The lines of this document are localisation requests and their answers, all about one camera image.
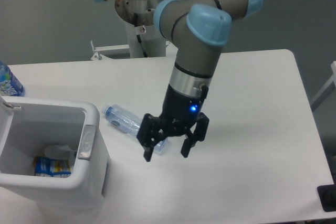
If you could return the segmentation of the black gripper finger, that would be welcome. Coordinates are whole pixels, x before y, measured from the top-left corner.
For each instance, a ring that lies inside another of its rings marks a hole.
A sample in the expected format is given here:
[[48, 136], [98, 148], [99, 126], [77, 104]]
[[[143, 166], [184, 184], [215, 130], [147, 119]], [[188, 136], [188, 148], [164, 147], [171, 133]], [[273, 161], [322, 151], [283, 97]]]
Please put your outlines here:
[[208, 125], [209, 118], [203, 112], [201, 112], [197, 117], [194, 132], [191, 132], [191, 130], [188, 129], [185, 133], [186, 139], [184, 140], [181, 148], [181, 154], [184, 158], [188, 157], [191, 148], [194, 147], [197, 142], [202, 142], [205, 140]]
[[164, 133], [164, 128], [162, 118], [149, 113], [144, 115], [136, 138], [144, 149], [143, 157], [147, 162], [151, 160], [154, 147], [157, 143], [167, 137], [167, 134]]

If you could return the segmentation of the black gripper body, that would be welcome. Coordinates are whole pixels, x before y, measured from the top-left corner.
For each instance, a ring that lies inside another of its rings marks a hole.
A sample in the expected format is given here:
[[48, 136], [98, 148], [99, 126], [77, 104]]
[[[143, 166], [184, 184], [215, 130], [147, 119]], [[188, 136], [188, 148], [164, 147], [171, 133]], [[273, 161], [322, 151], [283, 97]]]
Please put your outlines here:
[[207, 86], [201, 87], [199, 97], [190, 97], [179, 93], [171, 86], [168, 86], [160, 118], [163, 119], [165, 126], [164, 133], [167, 136], [181, 136], [188, 129], [194, 132], [196, 120], [207, 96]]

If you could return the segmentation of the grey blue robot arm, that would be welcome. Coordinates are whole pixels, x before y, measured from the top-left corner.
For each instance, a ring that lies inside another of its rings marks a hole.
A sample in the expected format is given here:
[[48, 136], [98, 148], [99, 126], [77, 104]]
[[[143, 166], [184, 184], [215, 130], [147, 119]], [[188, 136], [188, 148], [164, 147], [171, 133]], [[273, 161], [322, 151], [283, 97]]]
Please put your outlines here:
[[150, 161], [156, 144], [185, 135], [181, 154], [187, 157], [203, 141], [209, 119], [202, 112], [209, 85], [232, 21], [258, 12], [264, 0], [163, 0], [153, 12], [160, 34], [177, 48], [162, 113], [146, 114], [137, 139]]

